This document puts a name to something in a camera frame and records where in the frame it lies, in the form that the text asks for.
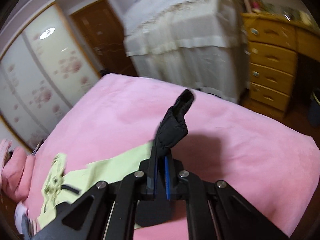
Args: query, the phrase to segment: metal screw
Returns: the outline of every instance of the metal screw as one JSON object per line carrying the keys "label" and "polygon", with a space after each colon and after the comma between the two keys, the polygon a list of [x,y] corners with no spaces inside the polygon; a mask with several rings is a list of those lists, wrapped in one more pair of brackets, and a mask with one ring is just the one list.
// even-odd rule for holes
{"label": "metal screw", "polygon": [[107,183],[105,181],[99,181],[96,186],[98,189],[105,188]]}
{"label": "metal screw", "polygon": [[224,180],[219,180],[217,182],[218,188],[225,188],[227,186],[227,183]]}
{"label": "metal screw", "polygon": [[136,172],[134,173],[134,176],[135,176],[136,178],[141,178],[141,177],[144,176],[144,172],[143,172],[143,171],[136,171]]}
{"label": "metal screw", "polygon": [[188,176],[189,176],[189,172],[188,172],[188,171],[180,171],[180,172],[179,172],[179,175],[180,175],[180,177],[185,178],[185,177],[188,177]]}

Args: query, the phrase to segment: brown wooden door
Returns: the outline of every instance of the brown wooden door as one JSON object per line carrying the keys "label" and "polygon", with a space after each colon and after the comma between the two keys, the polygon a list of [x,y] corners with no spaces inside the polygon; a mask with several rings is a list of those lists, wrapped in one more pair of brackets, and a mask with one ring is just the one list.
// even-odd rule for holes
{"label": "brown wooden door", "polygon": [[71,15],[82,35],[110,72],[137,76],[126,56],[123,27],[107,0],[99,0]]}

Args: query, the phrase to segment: pink blanket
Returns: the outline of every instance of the pink blanket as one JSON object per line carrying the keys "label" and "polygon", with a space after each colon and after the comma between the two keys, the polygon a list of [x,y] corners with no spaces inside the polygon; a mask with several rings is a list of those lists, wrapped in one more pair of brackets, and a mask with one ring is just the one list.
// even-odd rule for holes
{"label": "pink blanket", "polygon": [[[66,172],[112,158],[153,139],[183,87],[109,74],[63,118],[36,154],[26,205],[40,214],[41,188],[54,156],[68,154]],[[320,152],[311,137],[244,107],[194,91],[185,119],[189,134],[173,149],[202,179],[226,180],[288,236],[319,181]],[[188,239],[183,203],[175,219],[135,230],[134,239]]]}

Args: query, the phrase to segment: white curtain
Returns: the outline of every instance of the white curtain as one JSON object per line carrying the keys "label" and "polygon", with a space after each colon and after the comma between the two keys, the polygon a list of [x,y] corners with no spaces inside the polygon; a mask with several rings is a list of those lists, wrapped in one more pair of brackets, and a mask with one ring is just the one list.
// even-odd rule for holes
{"label": "white curtain", "polygon": [[[248,80],[238,4],[192,0],[171,5],[134,31],[127,30],[132,33],[124,42],[127,56],[140,76],[201,89],[236,103]],[[134,12],[138,13],[136,8],[128,13]]]}

